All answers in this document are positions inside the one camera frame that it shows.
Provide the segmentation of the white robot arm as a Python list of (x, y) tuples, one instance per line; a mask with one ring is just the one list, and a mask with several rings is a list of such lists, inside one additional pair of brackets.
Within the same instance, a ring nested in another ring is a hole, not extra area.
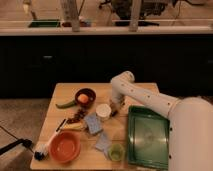
[(213, 171), (213, 105), (156, 93), (134, 81), (130, 71), (113, 77), (111, 102), (119, 110), (129, 96), (170, 121), (168, 171)]

